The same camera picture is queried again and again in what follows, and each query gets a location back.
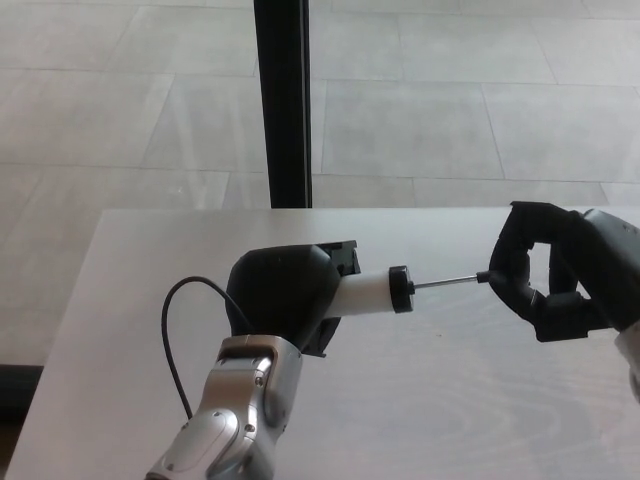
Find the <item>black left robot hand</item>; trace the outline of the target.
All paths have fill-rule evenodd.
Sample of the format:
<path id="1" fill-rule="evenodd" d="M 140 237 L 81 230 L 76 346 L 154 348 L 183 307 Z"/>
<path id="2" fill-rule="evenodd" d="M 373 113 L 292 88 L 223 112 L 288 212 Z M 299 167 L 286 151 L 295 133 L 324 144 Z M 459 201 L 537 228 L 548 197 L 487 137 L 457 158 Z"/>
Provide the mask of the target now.
<path id="1" fill-rule="evenodd" d="M 231 334 L 281 337 L 302 354 L 323 358 L 341 319 L 329 312 L 340 282 L 360 272 L 356 248 L 347 240 L 244 254 L 227 282 Z"/>

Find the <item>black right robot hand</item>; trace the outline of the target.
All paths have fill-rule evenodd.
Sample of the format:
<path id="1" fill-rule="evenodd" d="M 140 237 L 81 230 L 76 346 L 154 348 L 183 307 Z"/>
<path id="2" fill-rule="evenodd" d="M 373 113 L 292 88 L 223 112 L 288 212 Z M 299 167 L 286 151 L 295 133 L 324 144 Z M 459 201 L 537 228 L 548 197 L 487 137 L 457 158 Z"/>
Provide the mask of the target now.
<path id="1" fill-rule="evenodd" d="M 549 292 L 530 284 L 529 252 L 550 247 Z M 515 202 L 494 246 L 488 283 L 540 342 L 623 332 L 639 319 L 639 229 L 606 212 Z"/>

